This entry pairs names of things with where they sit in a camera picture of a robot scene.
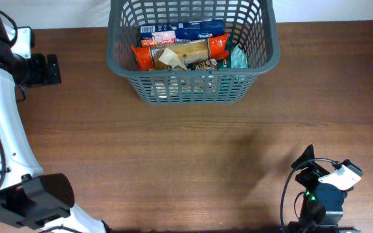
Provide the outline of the orange spaghetti packet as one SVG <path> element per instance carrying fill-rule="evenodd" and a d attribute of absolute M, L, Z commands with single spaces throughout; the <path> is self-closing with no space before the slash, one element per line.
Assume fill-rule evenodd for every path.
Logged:
<path fill-rule="evenodd" d="M 193 63 L 195 61 L 203 61 L 207 59 L 224 60 L 229 51 L 226 49 L 226 44 L 229 35 L 199 39 L 195 41 L 188 41 L 182 43 L 173 43 L 166 45 L 155 45 L 151 47 L 134 47 L 131 49 L 135 55 L 138 69 L 140 71 L 149 70 L 164 70 L 155 68 L 153 58 L 162 53 L 163 49 L 169 48 L 181 57 L 183 54 L 187 55 L 186 62 Z"/>

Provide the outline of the brown foil snack pouch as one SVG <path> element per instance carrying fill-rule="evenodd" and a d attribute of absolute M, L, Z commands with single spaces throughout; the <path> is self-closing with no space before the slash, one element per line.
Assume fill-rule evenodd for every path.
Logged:
<path fill-rule="evenodd" d="M 173 50 L 165 48 L 162 53 L 157 54 L 153 58 L 153 61 L 155 62 L 155 68 L 166 69 L 167 71 L 215 71 L 220 68 L 215 59 L 195 61 L 193 63 L 187 63 L 186 59 L 186 54 L 179 57 Z M 202 93 L 204 86 L 203 78 L 191 80 L 188 77 L 177 78 L 176 76 L 170 76 L 167 83 L 163 79 L 155 81 L 155 88 L 159 98 L 179 98 L 179 95 L 181 95 L 187 99 L 192 91 Z"/>

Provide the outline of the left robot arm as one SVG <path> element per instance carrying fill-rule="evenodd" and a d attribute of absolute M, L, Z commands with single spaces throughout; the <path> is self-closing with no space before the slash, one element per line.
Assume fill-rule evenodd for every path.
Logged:
<path fill-rule="evenodd" d="M 41 232 L 109 232 L 74 200 L 62 173 L 46 174 L 17 108 L 17 91 L 61 83 L 56 55 L 32 53 L 35 36 L 0 10 L 0 223 Z"/>

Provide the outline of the light teal snack wrapper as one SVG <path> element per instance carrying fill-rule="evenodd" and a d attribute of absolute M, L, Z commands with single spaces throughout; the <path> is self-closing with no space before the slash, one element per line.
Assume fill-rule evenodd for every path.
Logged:
<path fill-rule="evenodd" d="M 231 68 L 248 68 L 248 61 L 244 51 L 237 45 L 231 52 Z"/>

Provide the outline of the green coffee bag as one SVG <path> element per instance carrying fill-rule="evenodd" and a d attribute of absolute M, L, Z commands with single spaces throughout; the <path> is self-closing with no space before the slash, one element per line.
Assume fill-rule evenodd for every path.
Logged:
<path fill-rule="evenodd" d="M 193 71 L 208 71 L 210 74 L 193 80 L 182 81 L 184 97 L 193 97 L 194 102 L 233 102 L 240 99 L 251 84 L 245 74 L 212 74 L 232 67 L 228 57 L 221 61 L 210 59 L 190 66 Z"/>

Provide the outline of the blue pasta box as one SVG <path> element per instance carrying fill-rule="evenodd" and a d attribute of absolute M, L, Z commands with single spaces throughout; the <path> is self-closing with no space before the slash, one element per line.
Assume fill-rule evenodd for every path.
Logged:
<path fill-rule="evenodd" d="M 224 33 L 225 26 L 222 19 L 159 23 L 139 27 L 142 47 L 195 41 Z"/>

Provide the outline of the grey plastic basket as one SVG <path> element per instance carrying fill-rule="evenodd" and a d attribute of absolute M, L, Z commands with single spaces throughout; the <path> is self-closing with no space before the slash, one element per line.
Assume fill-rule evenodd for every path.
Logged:
<path fill-rule="evenodd" d="M 112 1 L 106 61 L 151 104 L 233 103 L 279 61 L 271 1 Z"/>

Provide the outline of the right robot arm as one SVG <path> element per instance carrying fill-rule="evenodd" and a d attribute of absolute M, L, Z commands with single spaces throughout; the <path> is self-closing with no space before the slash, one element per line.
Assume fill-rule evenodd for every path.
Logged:
<path fill-rule="evenodd" d="M 355 233 L 359 229 L 341 227 L 344 215 L 343 204 L 348 192 L 354 189 L 362 176 L 362 169 L 351 160 L 343 162 L 317 158 L 313 145 L 291 165 L 292 171 L 286 179 L 280 201 L 281 231 L 290 233 Z M 297 196 L 303 197 L 297 221 L 284 224 L 284 200 L 291 177 L 298 172 L 295 180 L 305 187 Z"/>

